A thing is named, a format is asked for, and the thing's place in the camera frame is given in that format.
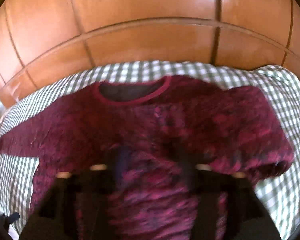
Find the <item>green white checkered bedsheet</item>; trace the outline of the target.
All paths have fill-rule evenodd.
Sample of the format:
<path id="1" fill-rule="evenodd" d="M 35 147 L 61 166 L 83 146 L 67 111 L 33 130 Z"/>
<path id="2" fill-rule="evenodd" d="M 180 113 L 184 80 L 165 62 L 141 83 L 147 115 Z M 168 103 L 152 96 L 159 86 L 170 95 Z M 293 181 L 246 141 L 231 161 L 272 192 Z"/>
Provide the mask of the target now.
<path id="1" fill-rule="evenodd" d="M 0 120 L 0 137 L 57 98 L 96 81 L 135 83 L 157 80 L 165 75 L 187 75 L 223 89 L 250 85 L 263 90 L 295 153 L 290 169 L 275 179 L 259 182 L 256 193 L 268 209 L 281 238 L 294 236 L 300 225 L 300 81 L 280 66 L 267 65 L 246 71 L 200 62 L 135 61 L 96 67 L 45 86 L 9 108 Z M 20 214 L 13 226 L 16 232 L 21 232 L 29 216 L 32 179 L 38 164 L 37 158 L 0 154 L 0 210 L 5 214 Z"/>

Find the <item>orange wooden wardrobe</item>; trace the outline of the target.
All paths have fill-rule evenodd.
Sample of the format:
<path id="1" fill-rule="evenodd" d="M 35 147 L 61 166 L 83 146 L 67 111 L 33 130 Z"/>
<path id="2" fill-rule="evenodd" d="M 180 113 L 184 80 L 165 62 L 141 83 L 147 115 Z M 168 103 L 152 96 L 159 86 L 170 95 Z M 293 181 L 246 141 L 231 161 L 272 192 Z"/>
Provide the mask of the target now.
<path id="1" fill-rule="evenodd" d="M 300 78 L 298 0 L 3 0 L 0 100 L 10 107 L 110 63 L 199 61 Z"/>

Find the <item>maroon floral patterned garment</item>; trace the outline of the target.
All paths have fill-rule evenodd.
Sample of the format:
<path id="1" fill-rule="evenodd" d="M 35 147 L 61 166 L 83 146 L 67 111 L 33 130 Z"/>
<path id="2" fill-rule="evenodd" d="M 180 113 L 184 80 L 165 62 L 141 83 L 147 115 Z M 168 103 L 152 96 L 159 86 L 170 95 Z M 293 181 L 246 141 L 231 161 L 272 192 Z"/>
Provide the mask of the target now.
<path id="1" fill-rule="evenodd" d="M 293 148 L 254 86 L 223 90 L 188 76 L 93 83 L 0 138 L 0 153 L 37 157 L 31 215 L 60 173 L 114 165 L 108 197 L 119 239 L 191 239 L 199 196 L 185 164 L 221 164 L 256 183 L 286 172 Z"/>

